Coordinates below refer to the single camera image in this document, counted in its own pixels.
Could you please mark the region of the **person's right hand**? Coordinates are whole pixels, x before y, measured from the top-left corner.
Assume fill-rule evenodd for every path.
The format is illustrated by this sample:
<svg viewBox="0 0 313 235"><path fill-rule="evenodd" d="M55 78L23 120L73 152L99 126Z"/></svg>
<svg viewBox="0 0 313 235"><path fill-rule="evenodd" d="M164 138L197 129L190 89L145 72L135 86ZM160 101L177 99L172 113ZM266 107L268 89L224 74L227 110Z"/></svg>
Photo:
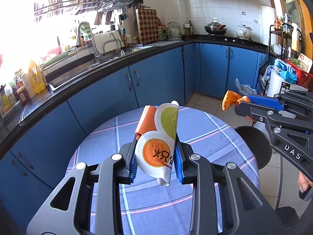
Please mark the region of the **person's right hand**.
<svg viewBox="0 0 313 235"><path fill-rule="evenodd" d="M300 192L304 193L309 187L313 187L313 183L302 172L299 172L298 186Z"/></svg>

